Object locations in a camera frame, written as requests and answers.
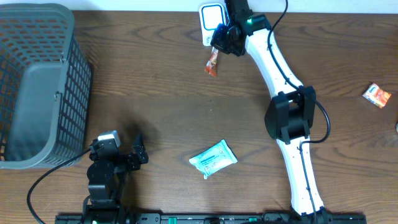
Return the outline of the red orange snack packet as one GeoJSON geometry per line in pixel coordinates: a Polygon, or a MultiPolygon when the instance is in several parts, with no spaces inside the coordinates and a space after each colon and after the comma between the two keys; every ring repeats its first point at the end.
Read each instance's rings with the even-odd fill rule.
{"type": "Polygon", "coordinates": [[[212,48],[211,56],[205,65],[205,72],[212,77],[217,76],[218,49],[212,48]]]}

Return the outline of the teal wet wipes pack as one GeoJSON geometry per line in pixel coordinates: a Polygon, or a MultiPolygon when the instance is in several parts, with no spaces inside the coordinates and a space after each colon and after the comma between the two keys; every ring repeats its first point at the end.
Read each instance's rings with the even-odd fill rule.
{"type": "Polygon", "coordinates": [[[188,161],[203,174],[204,179],[238,162],[233,151],[224,139],[206,151],[190,158],[188,161]]]}

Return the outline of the small orange tissue pack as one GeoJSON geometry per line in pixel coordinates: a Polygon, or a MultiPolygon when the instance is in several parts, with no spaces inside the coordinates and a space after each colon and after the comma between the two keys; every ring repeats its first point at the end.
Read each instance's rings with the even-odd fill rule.
{"type": "Polygon", "coordinates": [[[382,90],[375,83],[372,83],[363,93],[363,97],[376,105],[378,108],[383,108],[391,97],[391,94],[382,90]]]}

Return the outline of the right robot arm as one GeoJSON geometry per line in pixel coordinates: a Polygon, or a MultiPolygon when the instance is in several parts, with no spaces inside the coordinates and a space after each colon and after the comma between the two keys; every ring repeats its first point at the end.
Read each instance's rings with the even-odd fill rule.
{"type": "Polygon", "coordinates": [[[255,14],[247,1],[225,2],[228,23],[216,28],[211,46],[225,54],[249,54],[259,68],[271,96],[264,122],[284,157],[291,189],[291,206],[300,217],[323,208],[310,160],[310,128],[318,106],[312,86],[291,71],[275,37],[275,25],[255,14]]]}

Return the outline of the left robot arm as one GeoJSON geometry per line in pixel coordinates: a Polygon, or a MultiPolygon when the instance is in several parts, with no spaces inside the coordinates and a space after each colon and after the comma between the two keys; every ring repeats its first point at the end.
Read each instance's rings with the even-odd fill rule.
{"type": "Polygon", "coordinates": [[[136,135],[132,152],[123,154],[118,133],[110,131],[94,139],[89,146],[89,158],[93,161],[87,170],[89,180],[88,200],[83,209],[83,224],[134,223],[134,216],[121,203],[123,188],[128,175],[148,163],[149,156],[142,134],[136,135]]]}

